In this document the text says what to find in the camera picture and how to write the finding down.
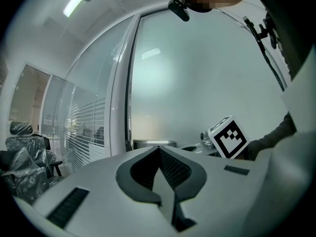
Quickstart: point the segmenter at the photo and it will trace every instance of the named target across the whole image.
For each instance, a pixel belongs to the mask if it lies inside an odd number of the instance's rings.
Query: person
[[[212,8],[235,5],[242,0],[182,0],[188,7],[203,12]],[[288,65],[291,79],[302,67],[309,54],[313,41],[312,23],[303,23],[311,18],[312,0],[261,0],[271,16],[277,35],[280,39],[279,48]],[[299,5],[304,5],[304,10],[295,11]],[[290,113],[287,113],[281,124],[270,134],[262,139],[251,141],[247,147],[245,158],[255,160],[263,149],[273,148],[280,140],[293,135],[296,128]]]

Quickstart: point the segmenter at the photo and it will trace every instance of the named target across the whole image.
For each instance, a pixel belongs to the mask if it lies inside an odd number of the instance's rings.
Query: white cube
[[[234,116],[224,117],[207,131],[223,158],[234,159],[249,144],[249,139]]]

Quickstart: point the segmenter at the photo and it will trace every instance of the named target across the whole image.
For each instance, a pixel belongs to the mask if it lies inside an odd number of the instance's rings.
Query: black sleeve
[[[261,0],[276,25],[291,77],[302,67],[315,41],[315,0]]]
[[[280,140],[293,135],[296,128],[290,113],[287,113],[282,123],[271,133],[265,135],[260,140],[251,141],[248,145],[248,158],[255,160],[261,150],[273,148]]]

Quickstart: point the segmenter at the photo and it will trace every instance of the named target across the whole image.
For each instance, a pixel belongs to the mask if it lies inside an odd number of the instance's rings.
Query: doorway
[[[27,122],[39,132],[40,109],[50,75],[26,65],[11,102],[9,120]]]

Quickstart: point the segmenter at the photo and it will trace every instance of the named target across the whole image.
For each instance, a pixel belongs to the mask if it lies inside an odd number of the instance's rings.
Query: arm
[[[261,150],[273,148],[280,140],[293,135],[296,128],[290,113],[287,113],[281,124],[260,140],[251,141],[248,145],[249,160],[255,160]]]

